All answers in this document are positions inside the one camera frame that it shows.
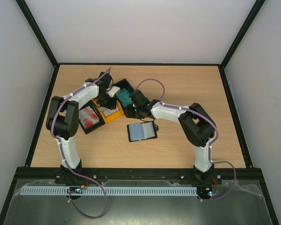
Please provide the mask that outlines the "black leather card holder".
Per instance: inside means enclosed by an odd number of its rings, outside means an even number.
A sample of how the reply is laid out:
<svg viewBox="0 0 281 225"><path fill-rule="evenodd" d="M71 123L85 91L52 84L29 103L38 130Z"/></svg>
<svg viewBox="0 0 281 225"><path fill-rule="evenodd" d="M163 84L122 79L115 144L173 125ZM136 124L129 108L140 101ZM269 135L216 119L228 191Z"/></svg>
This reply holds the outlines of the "black leather card holder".
<svg viewBox="0 0 281 225"><path fill-rule="evenodd" d="M153 122L143 122L127 125L127 134L129 142L144 141L156 139L159 127Z"/></svg>

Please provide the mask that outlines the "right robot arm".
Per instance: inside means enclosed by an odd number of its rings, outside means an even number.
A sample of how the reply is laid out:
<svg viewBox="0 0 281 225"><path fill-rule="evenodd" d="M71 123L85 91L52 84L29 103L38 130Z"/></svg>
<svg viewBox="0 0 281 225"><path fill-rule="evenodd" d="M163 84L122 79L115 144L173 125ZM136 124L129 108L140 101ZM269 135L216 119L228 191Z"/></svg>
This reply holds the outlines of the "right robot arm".
<svg viewBox="0 0 281 225"><path fill-rule="evenodd" d="M211 179L214 166L211 158L212 143L217 139L217 127L198 103L178 106L154 99L149 101L140 90L129 95L132 101L126 107L126 116L135 119L163 119L179 123L187 140L195 148L194 177L204 184Z"/></svg>

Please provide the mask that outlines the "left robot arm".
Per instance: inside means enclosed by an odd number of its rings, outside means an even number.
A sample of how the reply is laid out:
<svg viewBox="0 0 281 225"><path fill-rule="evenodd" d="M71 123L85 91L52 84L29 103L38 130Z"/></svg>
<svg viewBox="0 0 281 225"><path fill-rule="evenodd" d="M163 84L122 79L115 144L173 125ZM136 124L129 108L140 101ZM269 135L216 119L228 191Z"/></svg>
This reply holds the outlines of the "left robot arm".
<svg viewBox="0 0 281 225"><path fill-rule="evenodd" d="M92 99L99 102L100 107L114 110L117 107L116 94L120 88L113 86L111 68L101 72L96 79L89 78L77 90L70 94L51 99L47 114L46 128L56 140L60 154L61 167L70 173L86 178L78 173L82 167L75 143L75 135L79 127L79 111Z"/></svg>

